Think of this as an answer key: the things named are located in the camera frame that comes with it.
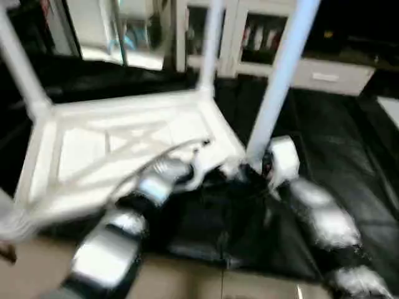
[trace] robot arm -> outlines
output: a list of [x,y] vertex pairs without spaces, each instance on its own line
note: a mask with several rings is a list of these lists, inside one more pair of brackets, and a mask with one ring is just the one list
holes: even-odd
[[187,164],[162,156],[145,168],[131,196],[109,210],[100,224],[79,245],[63,284],[40,299],[125,298],[142,261],[143,243],[150,234],[150,222],[177,190],[198,187],[208,172],[220,166],[219,158],[199,168],[209,155],[210,145],[201,148]]

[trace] cabinet drawer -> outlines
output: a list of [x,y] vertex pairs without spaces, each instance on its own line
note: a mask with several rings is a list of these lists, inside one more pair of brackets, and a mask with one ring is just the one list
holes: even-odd
[[372,67],[302,59],[298,64],[292,86],[358,95],[373,73]]

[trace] white metal rod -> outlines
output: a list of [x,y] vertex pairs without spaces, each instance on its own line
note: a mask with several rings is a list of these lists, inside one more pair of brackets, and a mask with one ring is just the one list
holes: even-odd
[[281,42],[281,50],[274,62],[269,85],[247,147],[246,156],[249,164],[258,171],[261,170],[262,158],[284,104],[319,3],[320,0],[298,0],[287,25],[286,37]]
[[223,0],[212,0],[206,14],[203,61],[199,76],[199,89],[213,89],[216,59],[220,43]]
[[29,63],[2,4],[0,4],[0,49],[25,101],[30,118],[35,120],[39,115],[48,112],[50,101]]

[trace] tile floor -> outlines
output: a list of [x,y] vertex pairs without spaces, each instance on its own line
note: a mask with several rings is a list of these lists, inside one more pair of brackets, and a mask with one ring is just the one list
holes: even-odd
[[[18,261],[0,261],[0,298],[33,299],[57,286],[74,245],[38,238],[20,245]],[[128,299],[328,299],[320,287],[149,255]]]

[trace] cabinet door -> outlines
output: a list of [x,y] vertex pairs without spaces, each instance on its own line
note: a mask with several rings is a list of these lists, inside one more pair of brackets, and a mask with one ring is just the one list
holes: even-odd
[[[210,0],[180,0],[176,5],[176,69],[186,66],[200,68],[205,35],[206,14]],[[218,50],[217,70],[222,71],[228,60],[238,0],[225,0],[222,15],[221,38]]]
[[293,3],[240,1],[225,72],[268,76],[294,8]]

